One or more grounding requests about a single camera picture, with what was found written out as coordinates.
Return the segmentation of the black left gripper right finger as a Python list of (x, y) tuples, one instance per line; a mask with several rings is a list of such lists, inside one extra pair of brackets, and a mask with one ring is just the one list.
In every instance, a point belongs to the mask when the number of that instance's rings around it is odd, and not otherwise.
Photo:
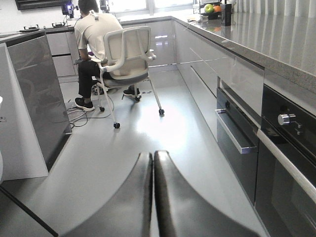
[(183, 177), (168, 151), (154, 153), (154, 188), (162, 237), (256, 237), (208, 203)]

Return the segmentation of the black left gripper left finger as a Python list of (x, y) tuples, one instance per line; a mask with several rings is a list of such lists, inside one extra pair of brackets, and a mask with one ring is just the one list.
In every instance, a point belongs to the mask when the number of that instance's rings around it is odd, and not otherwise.
[(149, 237), (153, 203), (153, 156), (141, 152), (114, 195), (65, 237)]

